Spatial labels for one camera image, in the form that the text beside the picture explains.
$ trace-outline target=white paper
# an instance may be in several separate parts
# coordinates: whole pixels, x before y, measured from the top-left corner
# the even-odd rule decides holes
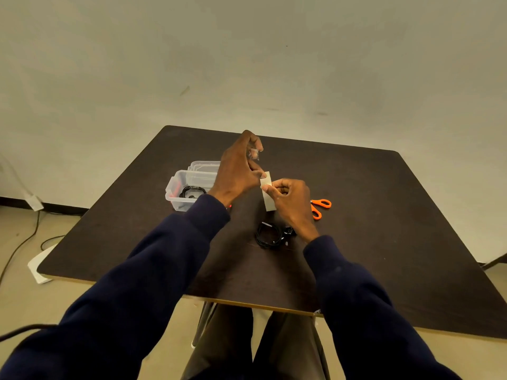
[[[44,283],[47,283],[48,281],[52,280],[52,279],[48,279],[47,277],[44,277],[39,272],[37,272],[37,268],[39,267],[41,262],[47,257],[47,255],[49,255],[49,252],[51,252],[54,247],[56,247],[56,244],[54,244],[53,246],[51,246],[47,249],[44,249],[41,253],[36,255],[29,262],[29,270],[34,275],[35,281],[37,281],[37,284],[44,284]]]
[[[269,172],[266,172],[265,179],[261,179],[261,186],[265,184],[271,185],[271,175],[269,174]],[[264,206],[266,207],[266,212],[275,211],[276,210],[275,202],[273,201],[271,196],[269,196],[266,192],[262,191],[262,197],[264,198]]]

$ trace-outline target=dark wooden table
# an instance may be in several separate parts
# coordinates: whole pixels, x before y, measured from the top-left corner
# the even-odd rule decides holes
[[[219,160],[236,133],[164,127],[39,267],[46,276],[94,282],[173,212],[165,187],[194,160]],[[364,265],[416,327],[507,338],[507,304],[402,157],[394,151],[262,137],[273,179],[303,179],[322,209],[317,228]],[[261,249],[260,189],[239,198],[213,239],[187,295],[312,314],[315,281],[298,239]]]

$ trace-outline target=navy blue sleeve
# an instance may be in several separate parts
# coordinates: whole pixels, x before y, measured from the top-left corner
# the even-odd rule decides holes
[[[137,378],[229,219],[224,205],[207,194],[184,215],[165,218],[71,305],[57,327],[24,339],[0,378]]]
[[[310,242],[304,256],[347,379],[459,379],[438,363],[373,276],[348,262],[330,236]]]

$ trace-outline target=chair leg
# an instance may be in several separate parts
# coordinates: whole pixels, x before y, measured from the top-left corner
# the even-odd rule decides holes
[[[197,343],[199,342],[199,339],[201,338],[202,332],[204,332],[204,329],[206,328],[206,325],[208,324],[208,320],[212,315],[214,302],[208,302],[205,301],[204,305],[202,306],[201,311],[201,317],[199,318],[199,323],[197,324],[197,330],[195,331],[194,339],[192,340],[192,349],[194,349],[197,346]]]

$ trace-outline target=white wall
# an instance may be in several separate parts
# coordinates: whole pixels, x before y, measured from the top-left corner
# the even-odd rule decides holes
[[[394,149],[488,262],[507,252],[505,16],[507,0],[2,0],[0,151],[43,201],[89,207],[168,124]]]

